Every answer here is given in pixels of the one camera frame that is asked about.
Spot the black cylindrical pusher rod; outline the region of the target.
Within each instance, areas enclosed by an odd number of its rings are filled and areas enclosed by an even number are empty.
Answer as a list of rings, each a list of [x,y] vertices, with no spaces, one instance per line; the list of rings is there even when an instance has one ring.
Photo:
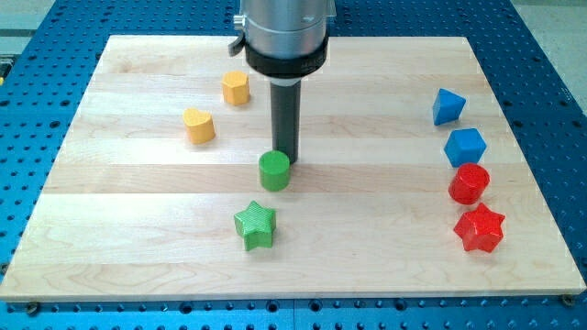
[[[298,159],[301,81],[270,84],[272,148],[284,153],[291,164]]]

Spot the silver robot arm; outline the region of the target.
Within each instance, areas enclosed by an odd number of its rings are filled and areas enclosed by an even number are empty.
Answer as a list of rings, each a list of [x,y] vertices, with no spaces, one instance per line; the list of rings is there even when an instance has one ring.
[[[298,159],[302,79],[326,62],[334,0],[241,0],[231,57],[270,79],[272,148]]]

